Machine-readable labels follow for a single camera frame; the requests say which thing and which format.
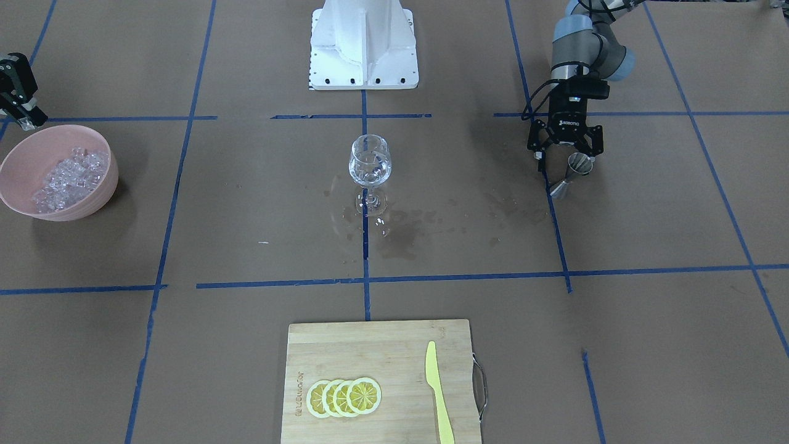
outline cutting board handle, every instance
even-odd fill
[[[479,374],[482,380],[482,405],[480,405],[479,397],[477,396],[477,386],[472,384],[472,388],[474,391],[474,401],[477,403],[477,411],[480,413],[480,424],[482,424],[482,417],[485,414],[485,409],[488,408],[488,378],[485,377],[485,370],[480,365],[479,361],[477,361],[477,354],[471,352],[471,359],[474,361],[474,367],[472,369],[471,379],[474,380],[474,373],[473,370],[479,370]]]

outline pink bowl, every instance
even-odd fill
[[[99,185],[86,198],[56,213],[38,213],[32,200],[41,181],[55,165],[71,157],[71,149],[81,146],[103,151],[110,166]],[[0,199],[17,213],[44,220],[76,220],[89,216],[106,204],[118,186],[118,163],[101,134],[80,125],[60,125],[32,134],[9,152],[0,165]]]

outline metal handle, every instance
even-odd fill
[[[474,361],[474,366],[480,369],[480,374],[482,375],[482,390],[484,394],[484,404],[482,404],[482,407],[480,407],[479,403],[477,403],[477,410],[480,413],[480,424],[482,424],[482,416],[484,416],[485,414],[485,409],[488,408],[488,378],[485,377],[485,370],[477,361],[476,353],[471,352],[471,359]],[[474,400],[476,399],[477,399],[477,391],[474,390]]]

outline white plastic stand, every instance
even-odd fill
[[[399,0],[326,0],[312,13],[310,89],[419,84],[413,14]]]

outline clear liquid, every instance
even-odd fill
[[[381,152],[365,151],[359,154],[358,159],[351,156],[348,172],[361,186],[378,186],[389,179],[391,160]]]

